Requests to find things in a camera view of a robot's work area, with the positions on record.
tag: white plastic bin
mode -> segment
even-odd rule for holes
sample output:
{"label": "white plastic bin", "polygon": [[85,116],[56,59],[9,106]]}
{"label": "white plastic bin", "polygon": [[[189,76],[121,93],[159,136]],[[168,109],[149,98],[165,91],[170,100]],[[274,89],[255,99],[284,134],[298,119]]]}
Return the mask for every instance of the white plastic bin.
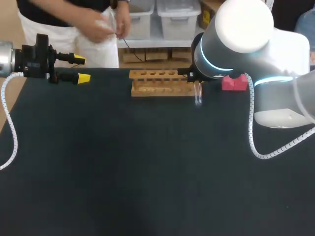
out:
{"label": "white plastic bin", "polygon": [[154,0],[132,0],[130,2],[131,29],[126,39],[150,39],[151,15]]}
{"label": "white plastic bin", "polygon": [[198,0],[157,0],[157,13],[162,18],[165,40],[191,40],[195,37]]}

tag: black shirt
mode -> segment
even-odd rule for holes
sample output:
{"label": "black shirt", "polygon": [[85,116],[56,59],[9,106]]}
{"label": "black shirt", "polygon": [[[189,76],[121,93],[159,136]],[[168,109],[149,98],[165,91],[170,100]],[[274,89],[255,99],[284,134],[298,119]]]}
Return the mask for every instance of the black shirt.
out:
{"label": "black shirt", "polygon": [[[88,7],[99,12],[103,12],[107,7],[110,6],[110,0],[68,0],[68,2],[76,6]],[[58,18],[30,3],[29,0],[17,0],[17,3],[21,14],[31,21],[51,26],[70,26],[66,22],[59,20]]]}

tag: black cable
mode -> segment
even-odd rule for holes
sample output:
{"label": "black cable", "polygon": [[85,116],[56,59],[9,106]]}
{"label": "black cable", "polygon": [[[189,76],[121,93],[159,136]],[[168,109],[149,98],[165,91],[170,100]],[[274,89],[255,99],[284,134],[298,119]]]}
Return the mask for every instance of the black cable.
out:
{"label": "black cable", "polygon": [[[127,47],[128,47],[129,49],[131,49],[124,38],[123,38],[123,41],[125,42],[125,44],[127,45]],[[136,58],[138,58],[139,61],[145,63],[143,60],[141,60],[141,59],[136,55],[136,53],[133,53],[133,54],[136,56]]]}
{"label": "black cable", "polygon": [[[125,42],[125,44],[127,45],[127,47],[129,48],[129,49],[131,49],[130,47],[129,47],[129,45],[127,44],[127,42],[126,42],[126,40],[123,38],[123,41]],[[134,55],[135,55],[135,57],[136,58],[138,58],[138,60],[139,61],[141,61],[141,62],[143,62],[143,63],[145,63],[143,60],[141,60],[141,58],[139,58],[138,56],[137,56],[137,54],[136,53],[133,53]]]}

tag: human hand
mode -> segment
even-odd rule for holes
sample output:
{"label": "human hand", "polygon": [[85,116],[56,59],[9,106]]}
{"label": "human hand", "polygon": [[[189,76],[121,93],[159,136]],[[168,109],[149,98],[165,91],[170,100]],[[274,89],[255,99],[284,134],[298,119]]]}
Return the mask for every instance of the human hand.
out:
{"label": "human hand", "polygon": [[116,35],[119,39],[123,39],[128,36],[130,32],[131,19],[129,15],[129,3],[125,1],[119,1],[116,11],[117,30]]}
{"label": "human hand", "polygon": [[93,43],[102,43],[114,34],[114,31],[103,27],[99,21],[107,21],[107,17],[89,8],[80,8],[74,26]]}

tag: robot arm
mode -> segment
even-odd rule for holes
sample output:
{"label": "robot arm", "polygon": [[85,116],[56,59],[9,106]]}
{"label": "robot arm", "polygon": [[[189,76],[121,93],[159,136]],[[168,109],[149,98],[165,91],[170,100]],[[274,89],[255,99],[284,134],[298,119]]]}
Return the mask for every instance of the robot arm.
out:
{"label": "robot arm", "polygon": [[272,128],[310,124],[293,91],[293,78],[305,75],[297,80],[299,93],[307,110],[315,114],[311,105],[315,73],[308,74],[309,42],[300,34],[274,28],[273,23],[261,0],[226,0],[203,35],[192,43],[188,78],[211,81],[247,73],[254,83],[257,123]]}

